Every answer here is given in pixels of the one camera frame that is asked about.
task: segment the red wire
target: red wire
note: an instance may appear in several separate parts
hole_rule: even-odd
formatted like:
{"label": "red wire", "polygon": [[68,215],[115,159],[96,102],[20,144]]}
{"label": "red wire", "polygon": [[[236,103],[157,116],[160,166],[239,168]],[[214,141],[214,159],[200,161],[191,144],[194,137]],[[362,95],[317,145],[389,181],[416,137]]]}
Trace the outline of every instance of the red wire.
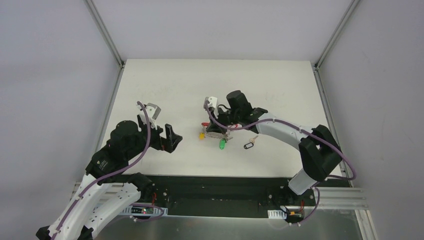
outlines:
{"label": "red wire", "polygon": [[156,192],[153,193],[153,201],[151,202],[152,205],[155,205],[156,200]]}
{"label": "red wire", "polygon": [[305,208],[305,201],[301,201],[300,202],[300,210],[299,210],[299,212],[302,212],[302,210]]}

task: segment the keychain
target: keychain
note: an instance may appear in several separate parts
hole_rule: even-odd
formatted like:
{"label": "keychain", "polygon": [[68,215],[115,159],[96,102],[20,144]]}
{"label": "keychain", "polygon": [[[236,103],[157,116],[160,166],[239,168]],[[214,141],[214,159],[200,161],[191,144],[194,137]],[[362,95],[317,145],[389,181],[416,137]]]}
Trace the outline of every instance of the keychain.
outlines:
{"label": "keychain", "polygon": [[249,142],[246,143],[243,147],[244,149],[250,149],[255,145],[255,139],[257,139],[259,137],[259,135],[256,135],[255,137],[249,139]]}

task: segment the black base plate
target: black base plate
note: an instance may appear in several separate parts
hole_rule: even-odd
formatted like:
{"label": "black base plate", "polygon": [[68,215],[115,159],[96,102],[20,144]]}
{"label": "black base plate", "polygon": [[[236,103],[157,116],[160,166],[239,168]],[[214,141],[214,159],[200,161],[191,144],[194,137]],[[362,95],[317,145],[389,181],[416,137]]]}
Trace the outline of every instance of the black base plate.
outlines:
{"label": "black base plate", "polygon": [[[154,182],[155,205],[168,215],[228,218],[267,218],[279,205],[315,206],[309,189],[292,202],[284,202],[281,186],[288,177],[200,177],[147,175]],[[344,180],[329,179],[318,186],[349,187]]]}

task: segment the metal sheet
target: metal sheet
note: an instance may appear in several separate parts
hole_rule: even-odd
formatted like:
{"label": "metal sheet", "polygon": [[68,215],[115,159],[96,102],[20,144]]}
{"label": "metal sheet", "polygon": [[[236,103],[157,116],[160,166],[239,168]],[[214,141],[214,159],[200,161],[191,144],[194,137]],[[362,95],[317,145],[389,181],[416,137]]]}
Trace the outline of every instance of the metal sheet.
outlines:
{"label": "metal sheet", "polygon": [[105,227],[96,240],[361,240],[354,210],[317,210],[300,227],[280,219],[167,216],[135,223],[124,218]]}

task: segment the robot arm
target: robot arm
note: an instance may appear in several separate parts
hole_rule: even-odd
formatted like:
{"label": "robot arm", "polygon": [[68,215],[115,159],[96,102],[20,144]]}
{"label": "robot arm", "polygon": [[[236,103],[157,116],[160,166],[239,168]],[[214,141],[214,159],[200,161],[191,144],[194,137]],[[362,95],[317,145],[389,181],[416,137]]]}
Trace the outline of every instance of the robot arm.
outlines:
{"label": "robot arm", "polygon": [[208,110],[210,123],[207,132],[225,133],[223,126],[240,124],[257,134],[264,134],[283,141],[300,152],[303,168],[288,183],[285,191],[297,196],[321,182],[340,163],[341,157],[328,145],[304,133],[305,130],[340,150],[329,129],[323,125],[315,128],[301,126],[275,117],[267,110],[252,108],[245,95],[236,90],[227,96],[230,108],[222,109],[216,97],[207,97],[204,107]]}
{"label": "robot arm", "polygon": [[[118,177],[121,173],[116,175],[113,173],[127,168],[128,162],[140,154],[147,144],[156,150],[172,153],[183,137],[175,134],[169,124],[165,124],[166,138],[161,137],[160,134],[164,130],[156,124],[161,109],[151,103],[144,105],[144,108],[147,110],[147,116],[144,111],[137,115],[138,125],[129,120],[116,125],[106,145],[92,156],[80,187],[63,213],[52,225],[38,230],[36,233],[38,239],[91,240],[128,205],[139,200],[151,202],[153,183],[150,179],[141,173],[135,173],[122,181],[122,177]],[[93,184],[99,178],[104,179]],[[95,209],[102,195],[113,183],[122,183],[121,191]]]}

